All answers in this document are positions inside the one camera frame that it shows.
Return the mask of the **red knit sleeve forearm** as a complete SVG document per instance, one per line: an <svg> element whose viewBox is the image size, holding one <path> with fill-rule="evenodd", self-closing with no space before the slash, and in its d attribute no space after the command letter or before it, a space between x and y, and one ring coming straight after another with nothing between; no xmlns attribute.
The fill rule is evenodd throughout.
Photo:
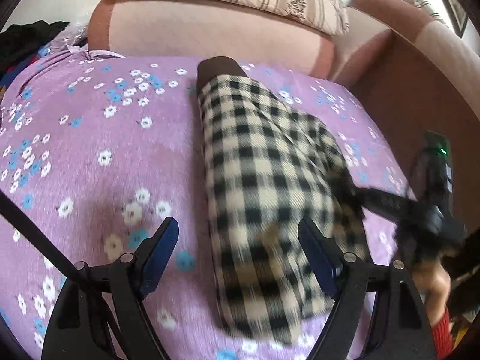
<svg viewBox="0 0 480 360"><path fill-rule="evenodd" d="M444 360L453 350L453 340L449 331L450 315L448 309L443 312L441 320L433 326L433 342L436 359Z"/></svg>

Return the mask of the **person's right hand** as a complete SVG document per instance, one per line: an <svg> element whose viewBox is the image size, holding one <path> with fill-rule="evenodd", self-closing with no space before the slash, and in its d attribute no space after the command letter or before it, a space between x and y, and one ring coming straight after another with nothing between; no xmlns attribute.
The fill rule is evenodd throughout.
<svg viewBox="0 0 480 360"><path fill-rule="evenodd" d="M451 279L439 259L422 262L411 269L419 293L425 295L424 306L431 327L439 324L446 312Z"/></svg>

